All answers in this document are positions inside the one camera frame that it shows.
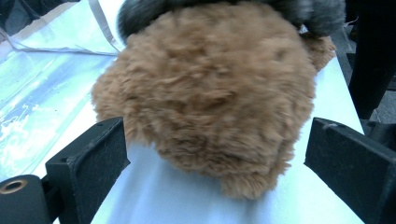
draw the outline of black plastic bracket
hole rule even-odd
[[[47,161],[43,179],[0,183],[0,222],[91,223],[128,164],[122,118],[97,123]]]
[[[314,118],[304,164],[365,223],[396,223],[395,151],[344,124]]]

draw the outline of fuzzy brown fur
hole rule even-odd
[[[289,166],[332,50],[266,5],[185,8],[129,37],[92,102],[98,120],[123,116],[127,141],[255,199]]]

